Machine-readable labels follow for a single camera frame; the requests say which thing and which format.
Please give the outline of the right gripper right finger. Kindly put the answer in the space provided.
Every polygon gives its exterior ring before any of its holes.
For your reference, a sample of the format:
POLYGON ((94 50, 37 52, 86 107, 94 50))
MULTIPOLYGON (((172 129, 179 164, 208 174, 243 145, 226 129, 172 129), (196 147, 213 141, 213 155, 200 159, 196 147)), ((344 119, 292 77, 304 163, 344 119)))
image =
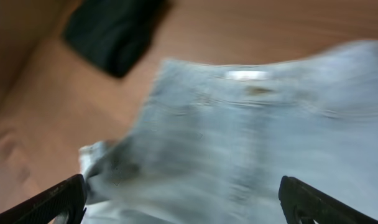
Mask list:
POLYGON ((282 177, 279 200, 288 224, 378 224, 378 220, 294 177, 282 177))

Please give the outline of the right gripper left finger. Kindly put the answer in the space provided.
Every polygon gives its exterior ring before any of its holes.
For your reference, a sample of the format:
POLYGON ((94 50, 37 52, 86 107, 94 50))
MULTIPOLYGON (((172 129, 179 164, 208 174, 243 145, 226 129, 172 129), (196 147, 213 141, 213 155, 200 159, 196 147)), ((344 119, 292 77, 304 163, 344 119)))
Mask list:
POLYGON ((84 178, 76 174, 0 213, 0 224, 80 224, 86 199, 84 178))

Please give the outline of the light blue denim shorts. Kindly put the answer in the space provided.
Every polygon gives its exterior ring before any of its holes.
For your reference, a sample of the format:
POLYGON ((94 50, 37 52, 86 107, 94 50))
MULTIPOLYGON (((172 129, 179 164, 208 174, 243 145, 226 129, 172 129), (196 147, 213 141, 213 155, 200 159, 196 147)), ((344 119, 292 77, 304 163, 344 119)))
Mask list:
POLYGON ((134 127, 80 149, 84 223, 284 223, 294 176, 378 220, 378 40, 303 60, 166 60, 134 127))

